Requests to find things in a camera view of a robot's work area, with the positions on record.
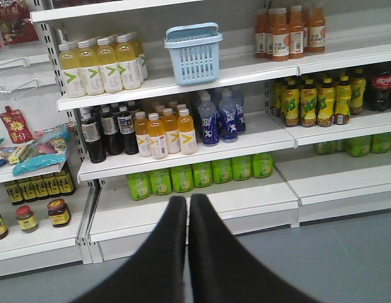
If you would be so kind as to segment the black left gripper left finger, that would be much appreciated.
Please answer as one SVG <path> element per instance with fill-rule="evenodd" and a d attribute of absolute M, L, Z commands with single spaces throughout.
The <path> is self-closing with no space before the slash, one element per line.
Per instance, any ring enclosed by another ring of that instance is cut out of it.
<path fill-rule="evenodd" d="M 187 205 L 173 196 L 139 249 L 74 302 L 184 302 Z"/>

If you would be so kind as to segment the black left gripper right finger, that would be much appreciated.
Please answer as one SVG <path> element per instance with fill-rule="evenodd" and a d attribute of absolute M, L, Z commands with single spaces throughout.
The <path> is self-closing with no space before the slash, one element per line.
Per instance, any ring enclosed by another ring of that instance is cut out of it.
<path fill-rule="evenodd" d="M 193 194 L 188 259 L 194 302 L 316 302 L 259 262 L 205 194 Z"/>

